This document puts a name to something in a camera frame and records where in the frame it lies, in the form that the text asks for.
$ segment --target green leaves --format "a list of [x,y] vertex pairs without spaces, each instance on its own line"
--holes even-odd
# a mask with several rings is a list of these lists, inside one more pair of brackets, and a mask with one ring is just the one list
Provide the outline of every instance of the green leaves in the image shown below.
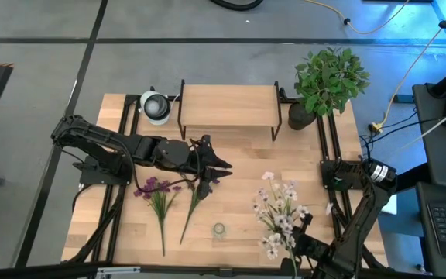
[[309,113],[325,115],[334,109],[343,113],[346,102],[369,86],[369,73],[349,48],[309,51],[304,59],[305,64],[295,67],[299,81],[293,87],[303,96],[299,102]]

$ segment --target potted plant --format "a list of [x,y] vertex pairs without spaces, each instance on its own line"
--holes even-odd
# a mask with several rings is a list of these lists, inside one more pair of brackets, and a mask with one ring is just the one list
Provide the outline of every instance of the potted plant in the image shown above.
[[369,73],[361,67],[359,57],[350,49],[327,47],[318,54],[311,51],[304,58],[306,63],[298,64],[298,82],[294,88],[300,98],[289,109],[289,126],[301,130],[311,124],[316,116],[331,114],[334,109],[340,113],[350,98],[369,86]]

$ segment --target concrete floor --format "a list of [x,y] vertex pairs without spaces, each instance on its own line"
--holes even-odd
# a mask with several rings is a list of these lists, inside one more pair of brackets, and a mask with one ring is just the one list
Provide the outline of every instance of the concrete floor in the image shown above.
[[[361,30],[383,23],[399,7],[361,0],[322,2],[340,9]],[[437,3],[446,16],[446,0]],[[100,4],[101,0],[0,0],[0,36],[88,38]],[[332,11],[302,0],[266,0],[251,12],[227,11],[208,0],[116,0],[108,3],[98,36],[429,39],[437,32],[438,22],[431,5],[409,4],[386,28],[360,36],[345,28]],[[441,33],[438,38],[446,39],[446,35]],[[293,66],[309,50],[324,47],[96,44],[75,113],[94,122],[104,93],[139,94],[153,85],[164,94],[175,95],[181,78],[205,84],[268,84],[278,80],[287,94],[294,95]],[[352,101],[359,134],[366,134],[367,124],[383,118],[389,97],[422,47],[346,47],[361,57],[363,66],[371,73],[372,85],[367,94]],[[67,107],[84,51],[85,44],[0,44],[0,63],[15,63],[0,102],[0,175],[7,180],[0,187],[0,268],[12,265],[50,154],[50,133]],[[411,94],[413,84],[439,81],[445,75],[446,46],[430,47],[400,93]],[[413,105],[394,105],[388,123],[405,119],[412,112]],[[391,150],[420,135],[419,127],[407,129],[405,134],[409,136],[395,134],[376,143],[373,156],[386,160]],[[55,264],[60,260],[79,177],[72,161],[66,155],[61,157],[30,265]],[[404,172],[425,161],[424,147],[419,142],[389,163]],[[415,264],[422,263],[418,238],[401,234],[420,234],[420,224],[414,218],[417,209],[404,211],[415,202],[414,193],[409,191],[399,198],[398,216],[380,216],[389,264],[397,270],[413,270]]]

